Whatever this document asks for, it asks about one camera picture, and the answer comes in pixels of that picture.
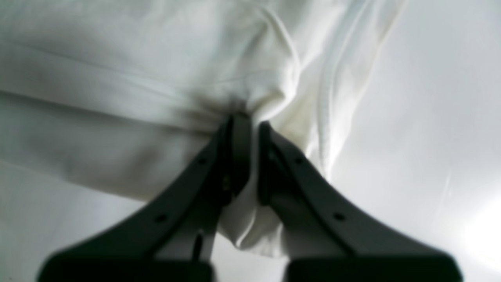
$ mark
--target white fabric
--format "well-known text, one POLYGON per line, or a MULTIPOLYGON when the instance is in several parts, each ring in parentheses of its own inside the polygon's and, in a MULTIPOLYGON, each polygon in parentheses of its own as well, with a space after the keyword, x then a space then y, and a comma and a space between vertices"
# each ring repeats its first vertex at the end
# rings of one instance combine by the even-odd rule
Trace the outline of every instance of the white fabric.
MULTIPOLYGON (((255 124, 270 119, 330 180, 401 4, 3 0, 0 159, 149 200, 226 114, 244 110, 255 124)), ((280 222, 257 205, 255 183, 220 231, 282 255, 280 222)))

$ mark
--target screw hole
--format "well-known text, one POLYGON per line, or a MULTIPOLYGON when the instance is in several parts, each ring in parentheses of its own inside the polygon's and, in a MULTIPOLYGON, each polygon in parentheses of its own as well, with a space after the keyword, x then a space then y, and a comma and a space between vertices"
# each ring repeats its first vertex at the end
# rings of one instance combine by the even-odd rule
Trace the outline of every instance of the screw hole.
POLYGON ((338 221, 345 221, 346 217, 342 213, 335 213, 334 218, 338 221))
POLYGON ((162 223, 166 220, 167 220, 167 215, 165 215, 165 214, 160 214, 160 215, 157 215, 157 217, 155 217, 156 223, 162 223))

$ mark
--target white cloth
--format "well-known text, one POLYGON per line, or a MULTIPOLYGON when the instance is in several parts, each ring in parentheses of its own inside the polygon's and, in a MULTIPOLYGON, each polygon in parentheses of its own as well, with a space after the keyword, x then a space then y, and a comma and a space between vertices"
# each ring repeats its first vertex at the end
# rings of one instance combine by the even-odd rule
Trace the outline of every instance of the white cloth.
MULTIPOLYGON (((235 110, 270 119, 330 180, 402 1, 2 0, 0 160, 149 200, 235 110)), ((285 250, 253 174, 236 247, 285 250)))

